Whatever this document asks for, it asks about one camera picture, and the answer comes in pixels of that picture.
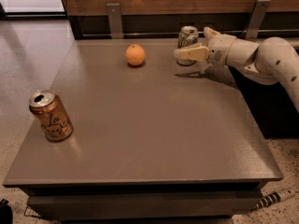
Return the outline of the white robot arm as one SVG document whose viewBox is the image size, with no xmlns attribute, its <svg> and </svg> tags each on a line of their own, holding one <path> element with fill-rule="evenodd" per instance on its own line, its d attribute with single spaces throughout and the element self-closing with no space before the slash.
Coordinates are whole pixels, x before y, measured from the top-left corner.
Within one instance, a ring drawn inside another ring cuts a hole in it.
<svg viewBox="0 0 299 224">
<path fill-rule="evenodd" d="M 197 42 L 178 48 L 179 61 L 201 62 L 235 68 L 244 77 L 263 85 L 280 83 L 299 112 L 299 55 L 290 42 L 270 37 L 261 43 L 204 28 L 206 45 Z"/>
</svg>

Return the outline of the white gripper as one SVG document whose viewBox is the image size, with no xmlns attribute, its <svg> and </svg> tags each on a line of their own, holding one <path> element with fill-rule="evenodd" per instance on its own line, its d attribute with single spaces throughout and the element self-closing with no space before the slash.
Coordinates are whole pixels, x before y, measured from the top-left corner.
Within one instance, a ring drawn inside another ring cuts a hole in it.
<svg viewBox="0 0 299 224">
<path fill-rule="evenodd" d="M 214 65 L 226 65 L 228 51 L 236 41 L 233 35 L 221 35 L 220 32 L 210 27 L 204 28 L 206 46 L 185 47 L 176 49 L 174 56 L 179 60 L 190 60 L 201 62 L 206 60 Z"/>
</svg>

